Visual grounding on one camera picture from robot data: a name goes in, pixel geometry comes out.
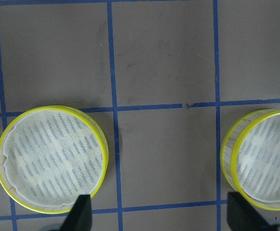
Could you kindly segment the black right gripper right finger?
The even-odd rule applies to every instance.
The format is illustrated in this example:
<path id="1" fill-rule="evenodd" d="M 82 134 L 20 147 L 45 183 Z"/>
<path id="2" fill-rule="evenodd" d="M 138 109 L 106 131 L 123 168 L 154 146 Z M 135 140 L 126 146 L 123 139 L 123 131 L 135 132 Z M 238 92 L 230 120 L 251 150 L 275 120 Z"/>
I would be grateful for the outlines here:
<path id="1" fill-rule="evenodd" d="M 239 192 L 227 194 L 227 223 L 232 231 L 274 230 Z"/>

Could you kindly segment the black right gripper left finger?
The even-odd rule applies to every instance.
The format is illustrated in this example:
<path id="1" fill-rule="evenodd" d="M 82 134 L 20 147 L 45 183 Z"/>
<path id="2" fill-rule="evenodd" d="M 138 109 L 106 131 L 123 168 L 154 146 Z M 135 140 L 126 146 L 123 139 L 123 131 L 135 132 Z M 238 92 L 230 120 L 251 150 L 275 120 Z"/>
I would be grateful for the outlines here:
<path id="1" fill-rule="evenodd" d="M 60 231 L 90 231 L 92 228 L 92 205 L 89 194 L 79 195 Z"/>

